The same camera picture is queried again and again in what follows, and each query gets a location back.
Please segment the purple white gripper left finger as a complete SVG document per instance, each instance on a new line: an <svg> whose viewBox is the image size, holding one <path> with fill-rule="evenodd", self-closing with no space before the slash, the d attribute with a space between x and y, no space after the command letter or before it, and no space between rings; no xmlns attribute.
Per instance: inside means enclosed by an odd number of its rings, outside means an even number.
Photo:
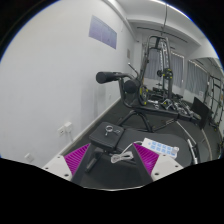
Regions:
<svg viewBox="0 0 224 224"><path fill-rule="evenodd" d="M58 154L43 167L43 170L70 181L84 161L88 148L89 144L86 144L65 156Z"/></svg>

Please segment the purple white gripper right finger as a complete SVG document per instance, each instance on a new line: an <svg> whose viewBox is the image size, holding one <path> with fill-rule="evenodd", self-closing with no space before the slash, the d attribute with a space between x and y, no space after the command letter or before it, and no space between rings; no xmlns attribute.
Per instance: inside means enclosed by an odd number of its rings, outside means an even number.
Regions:
<svg viewBox="0 0 224 224"><path fill-rule="evenodd" d="M140 163L153 181L164 178L182 169L182 166L169 155L157 154L136 143L134 143L134 148L140 159Z"/></svg>

